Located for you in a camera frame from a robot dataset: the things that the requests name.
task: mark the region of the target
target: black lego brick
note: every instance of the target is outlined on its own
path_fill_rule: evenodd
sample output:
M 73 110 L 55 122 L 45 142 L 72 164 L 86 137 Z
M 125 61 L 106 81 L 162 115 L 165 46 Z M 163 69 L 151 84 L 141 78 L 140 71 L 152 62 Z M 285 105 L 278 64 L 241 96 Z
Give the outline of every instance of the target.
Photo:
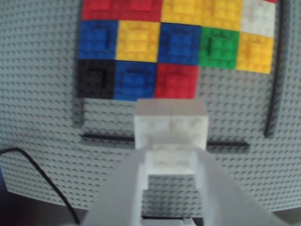
M 115 60 L 78 60 L 77 97 L 113 99 Z

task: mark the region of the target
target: red square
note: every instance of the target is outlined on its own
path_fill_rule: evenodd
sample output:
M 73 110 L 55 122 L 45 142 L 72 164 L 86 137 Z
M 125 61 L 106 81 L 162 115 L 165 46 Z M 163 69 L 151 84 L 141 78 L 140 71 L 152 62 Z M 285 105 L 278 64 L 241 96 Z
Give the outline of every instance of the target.
M 158 64 L 155 98 L 195 98 L 198 66 Z
M 118 20 L 122 4 L 118 0 L 84 0 L 83 20 Z
M 263 1 L 269 1 L 269 2 L 272 2 L 272 3 L 277 3 L 277 0 L 263 0 Z
M 85 0 L 83 20 L 160 22 L 162 0 Z
M 163 0 L 118 0 L 123 3 L 120 20 L 160 22 Z

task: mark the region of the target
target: yellow lego brick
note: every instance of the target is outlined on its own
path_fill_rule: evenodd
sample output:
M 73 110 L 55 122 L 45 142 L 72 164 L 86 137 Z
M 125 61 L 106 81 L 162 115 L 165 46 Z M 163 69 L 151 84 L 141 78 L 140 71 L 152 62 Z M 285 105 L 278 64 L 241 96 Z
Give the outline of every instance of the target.
M 273 48 L 273 38 L 241 32 L 236 69 L 270 73 Z
M 120 21 L 117 60 L 157 62 L 160 23 Z
M 161 21 L 201 25 L 202 0 L 163 0 Z
M 242 0 L 201 0 L 200 25 L 239 31 Z
M 161 21 L 239 31 L 243 0 L 163 0 Z

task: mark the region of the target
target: colored square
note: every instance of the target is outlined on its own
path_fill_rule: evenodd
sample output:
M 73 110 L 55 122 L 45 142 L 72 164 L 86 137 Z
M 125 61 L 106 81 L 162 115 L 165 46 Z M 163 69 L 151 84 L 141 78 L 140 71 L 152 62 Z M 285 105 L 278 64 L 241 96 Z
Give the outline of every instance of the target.
M 201 0 L 163 0 L 161 22 L 201 25 Z
M 239 31 L 242 0 L 201 0 L 201 26 Z
M 155 98 L 194 98 L 197 83 L 198 66 L 158 64 Z
M 84 0 L 83 20 L 118 20 L 122 11 L 120 0 Z
M 200 38 L 200 26 L 162 23 L 158 62 L 197 65 Z
M 83 20 L 160 22 L 162 0 L 85 0 Z
M 156 62 L 160 23 L 120 21 L 117 60 Z
M 117 61 L 114 98 L 128 101 L 153 98 L 156 76 L 155 63 Z
M 236 69 L 270 73 L 274 39 L 241 32 Z
M 115 59 L 118 21 L 81 22 L 79 59 Z
M 115 60 L 79 60 L 77 96 L 113 99 Z
M 121 1 L 122 11 L 120 20 L 160 22 L 162 0 L 118 0 Z
M 263 0 L 243 0 L 240 31 L 274 37 L 276 4 Z
M 235 69 L 238 39 L 239 32 L 203 27 L 199 65 Z

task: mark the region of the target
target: gray lego baseplate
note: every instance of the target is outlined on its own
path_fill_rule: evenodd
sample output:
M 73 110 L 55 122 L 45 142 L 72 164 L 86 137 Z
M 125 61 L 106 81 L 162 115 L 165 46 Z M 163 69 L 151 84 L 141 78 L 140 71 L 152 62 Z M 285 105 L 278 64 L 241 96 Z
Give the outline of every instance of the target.
M 81 135 L 133 137 L 135 103 L 74 98 L 80 8 L 80 0 L 0 2 L 0 147 L 23 148 L 73 207 L 89 209 L 133 150 L 120 142 L 103 147 Z M 301 1 L 286 0 L 272 138 L 263 132 L 274 70 L 266 75 L 201 68 L 199 75 L 198 93 L 210 115 L 209 140 L 250 145 L 248 153 L 227 147 L 215 154 L 217 161 L 268 210 L 301 206 L 300 15 Z M 63 204 L 23 156 L 6 154 L 1 165 L 9 191 Z M 144 216 L 201 216 L 192 178 L 153 176 L 149 187 Z

